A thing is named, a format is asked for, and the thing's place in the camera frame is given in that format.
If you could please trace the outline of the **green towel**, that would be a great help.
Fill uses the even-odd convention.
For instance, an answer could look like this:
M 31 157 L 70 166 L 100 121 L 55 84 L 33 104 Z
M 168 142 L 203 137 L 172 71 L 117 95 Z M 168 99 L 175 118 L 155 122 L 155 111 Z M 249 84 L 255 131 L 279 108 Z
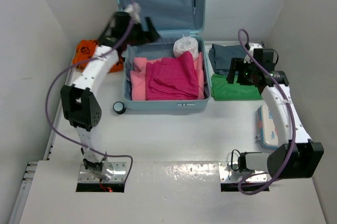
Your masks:
M 262 100 L 259 91 L 254 86 L 239 85 L 236 83 L 229 84 L 226 76 L 213 74 L 211 77 L 211 96 L 216 101 L 258 101 Z

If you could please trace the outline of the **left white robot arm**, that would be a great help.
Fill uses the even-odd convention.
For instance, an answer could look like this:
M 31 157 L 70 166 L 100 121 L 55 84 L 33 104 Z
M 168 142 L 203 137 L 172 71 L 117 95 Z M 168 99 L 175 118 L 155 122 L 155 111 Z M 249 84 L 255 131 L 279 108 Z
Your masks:
M 79 136 L 84 167 L 96 177 L 112 170 L 101 146 L 98 124 L 102 109 L 96 99 L 97 91 L 112 66 L 123 60 L 122 53 L 128 45 L 144 45 L 160 38 L 149 16 L 145 17 L 147 29 L 143 29 L 137 17 L 133 13 L 114 13 L 80 77 L 61 88 L 64 118 Z

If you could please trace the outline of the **white first aid case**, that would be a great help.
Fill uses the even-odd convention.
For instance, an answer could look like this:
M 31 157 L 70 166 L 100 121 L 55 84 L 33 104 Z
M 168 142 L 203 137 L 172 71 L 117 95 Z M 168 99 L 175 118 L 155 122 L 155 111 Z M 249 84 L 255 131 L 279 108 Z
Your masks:
M 278 135 L 272 114 L 266 104 L 256 111 L 256 141 L 266 150 L 278 148 Z

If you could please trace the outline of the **grey-blue garment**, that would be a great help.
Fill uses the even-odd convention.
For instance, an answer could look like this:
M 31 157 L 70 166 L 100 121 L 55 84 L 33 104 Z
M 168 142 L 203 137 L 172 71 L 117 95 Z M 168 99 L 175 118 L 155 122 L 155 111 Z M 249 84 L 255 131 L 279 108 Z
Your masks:
M 215 74 L 227 76 L 232 58 L 245 58 L 246 53 L 240 45 L 222 46 L 212 44 L 209 59 Z

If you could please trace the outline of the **pink sweatshirt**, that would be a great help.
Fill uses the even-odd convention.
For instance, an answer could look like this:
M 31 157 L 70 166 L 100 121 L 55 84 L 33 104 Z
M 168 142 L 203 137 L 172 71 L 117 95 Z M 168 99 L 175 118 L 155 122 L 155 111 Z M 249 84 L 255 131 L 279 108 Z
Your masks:
M 149 60 L 145 57 L 137 57 L 134 59 L 134 69 L 130 72 L 131 97 L 133 101 L 147 101 L 145 94 L 146 65 L 147 63 L 154 63 L 162 59 L 163 58 Z M 202 53 L 199 53 L 198 58 L 194 61 L 194 67 L 199 83 L 199 97 L 197 100 L 201 100 L 204 99 L 204 71 Z

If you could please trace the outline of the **magenta cloth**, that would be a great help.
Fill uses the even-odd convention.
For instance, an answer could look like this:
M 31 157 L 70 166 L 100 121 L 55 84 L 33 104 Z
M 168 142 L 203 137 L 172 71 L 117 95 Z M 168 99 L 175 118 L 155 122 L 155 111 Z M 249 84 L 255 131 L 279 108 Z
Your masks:
M 192 54 L 147 63 L 145 94 L 147 101 L 196 100 L 199 83 Z

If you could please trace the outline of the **orange patterned fleece cloth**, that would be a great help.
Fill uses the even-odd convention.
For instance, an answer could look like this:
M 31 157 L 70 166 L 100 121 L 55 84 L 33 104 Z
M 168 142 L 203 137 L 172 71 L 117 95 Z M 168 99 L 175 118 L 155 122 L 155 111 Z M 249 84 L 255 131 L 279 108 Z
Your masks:
M 81 40 L 75 51 L 75 56 L 72 60 L 72 64 L 77 64 L 76 69 L 83 72 L 87 66 L 87 62 L 81 63 L 81 61 L 89 60 L 95 52 L 95 49 L 98 45 L 97 40 Z M 109 73 L 122 71 L 124 68 L 124 62 L 122 59 L 119 59 L 110 69 Z

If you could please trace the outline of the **white plastic bag bundle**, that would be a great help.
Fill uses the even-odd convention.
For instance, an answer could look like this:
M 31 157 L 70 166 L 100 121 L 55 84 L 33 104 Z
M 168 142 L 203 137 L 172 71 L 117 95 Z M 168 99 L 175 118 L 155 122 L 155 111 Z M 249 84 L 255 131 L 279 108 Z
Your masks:
M 173 54 L 180 57 L 183 53 L 190 52 L 195 61 L 199 56 L 199 44 L 197 39 L 190 36 L 183 36 L 173 45 Z

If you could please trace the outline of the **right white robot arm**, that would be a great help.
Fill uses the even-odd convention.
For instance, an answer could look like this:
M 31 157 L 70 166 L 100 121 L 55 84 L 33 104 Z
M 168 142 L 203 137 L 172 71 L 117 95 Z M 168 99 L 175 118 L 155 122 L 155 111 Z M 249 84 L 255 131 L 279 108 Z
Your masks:
M 255 48 L 249 60 L 231 60 L 227 82 L 257 88 L 271 112 L 278 139 L 278 148 L 270 154 L 240 153 L 238 172 L 264 171 L 277 179 L 310 178 L 324 148 L 306 132 L 292 102 L 288 78 L 283 71 L 275 70 L 273 57 L 272 49 Z

